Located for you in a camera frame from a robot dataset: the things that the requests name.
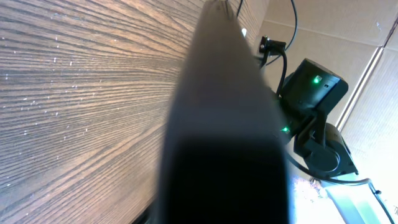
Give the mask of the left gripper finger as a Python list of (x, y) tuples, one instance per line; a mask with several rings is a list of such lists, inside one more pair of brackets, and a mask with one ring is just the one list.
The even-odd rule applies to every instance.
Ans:
[(165, 130), (154, 223), (290, 223), (282, 119), (226, 1), (207, 1)]

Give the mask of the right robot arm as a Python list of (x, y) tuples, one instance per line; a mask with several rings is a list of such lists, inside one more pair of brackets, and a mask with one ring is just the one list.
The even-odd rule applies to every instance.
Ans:
[(372, 180), (359, 179), (347, 143), (327, 121), (347, 91), (343, 78), (307, 58), (282, 80), (276, 94), (285, 118), (280, 131), (304, 163), (287, 158), (319, 181), (345, 223), (395, 223)]

